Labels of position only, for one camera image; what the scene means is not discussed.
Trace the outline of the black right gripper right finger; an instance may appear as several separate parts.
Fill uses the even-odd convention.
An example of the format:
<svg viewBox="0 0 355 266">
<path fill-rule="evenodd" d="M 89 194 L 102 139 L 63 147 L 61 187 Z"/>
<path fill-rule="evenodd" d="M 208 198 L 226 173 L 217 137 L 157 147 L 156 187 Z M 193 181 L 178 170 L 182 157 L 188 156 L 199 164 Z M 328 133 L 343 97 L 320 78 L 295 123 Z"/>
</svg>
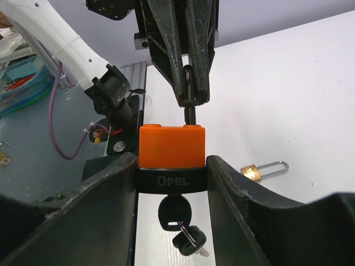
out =
<svg viewBox="0 0 355 266">
<path fill-rule="evenodd" d="M 217 265 L 353 265 L 354 194 L 311 203 L 249 180 L 219 156 L 206 160 Z"/>
</svg>

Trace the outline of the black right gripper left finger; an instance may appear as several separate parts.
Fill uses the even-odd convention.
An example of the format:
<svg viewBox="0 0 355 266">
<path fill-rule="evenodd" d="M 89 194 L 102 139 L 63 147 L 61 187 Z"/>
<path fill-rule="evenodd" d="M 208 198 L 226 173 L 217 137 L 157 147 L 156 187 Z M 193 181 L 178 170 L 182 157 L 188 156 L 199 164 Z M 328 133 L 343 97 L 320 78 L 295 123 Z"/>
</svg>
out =
<svg viewBox="0 0 355 266">
<path fill-rule="evenodd" d="M 42 202 L 1 196 L 1 264 L 129 265 L 136 165 L 126 152 Z"/>
</svg>

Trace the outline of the orange black Opel padlock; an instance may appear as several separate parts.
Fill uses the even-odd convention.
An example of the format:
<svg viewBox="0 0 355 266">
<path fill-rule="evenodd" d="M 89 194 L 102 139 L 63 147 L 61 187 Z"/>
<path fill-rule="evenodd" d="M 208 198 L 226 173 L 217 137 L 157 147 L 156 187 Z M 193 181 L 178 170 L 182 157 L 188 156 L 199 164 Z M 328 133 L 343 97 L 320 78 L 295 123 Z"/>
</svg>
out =
<svg viewBox="0 0 355 266">
<path fill-rule="evenodd" d="M 136 189 L 169 195 L 207 190 L 205 128 L 196 122 L 197 89 L 192 66 L 183 68 L 185 125 L 146 124 L 139 129 Z"/>
</svg>

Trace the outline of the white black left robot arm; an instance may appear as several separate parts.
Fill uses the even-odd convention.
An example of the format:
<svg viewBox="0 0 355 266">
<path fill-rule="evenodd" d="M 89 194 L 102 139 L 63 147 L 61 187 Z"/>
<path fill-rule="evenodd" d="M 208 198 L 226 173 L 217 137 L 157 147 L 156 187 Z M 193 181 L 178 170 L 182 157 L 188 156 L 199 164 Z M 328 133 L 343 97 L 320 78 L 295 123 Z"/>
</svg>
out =
<svg viewBox="0 0 355 266">
<path fill-rule="evenodd" d="M 146 43 L 151 62 L 171 85 L 185 122 L 210 100 L 209 73 L 215 56 L 218 1 L 85 1 L 103 17 L 119 21 L 135 12 L 136 40 Z M 124 127 L 127 78 L 99 56 L 48 1 L 2 1 L 1 12 L 37 38 L 74 75 L 95 111 Z"/>
</svg>

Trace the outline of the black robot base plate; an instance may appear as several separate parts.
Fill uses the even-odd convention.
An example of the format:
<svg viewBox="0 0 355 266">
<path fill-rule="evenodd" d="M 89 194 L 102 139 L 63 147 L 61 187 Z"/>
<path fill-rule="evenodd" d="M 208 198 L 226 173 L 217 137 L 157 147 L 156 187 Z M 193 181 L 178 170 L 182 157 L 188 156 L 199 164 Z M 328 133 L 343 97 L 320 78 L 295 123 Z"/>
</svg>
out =
<svg viewBox="0 0 355 266">
<path fill-rule="evenodd" d="M 95 126 L 89 131 L 89 140 L 99 146 L 104 145 L 104 155 L 85 162 L 82 181 L 100 172 L 124 152 L 138 153 L 138 131 L 143 124 L 145 96 L 133 94 L 128 97 L 128 105 L 133 112 L 133 123 L 122 130 L 105 130 Z"/>
</svg>

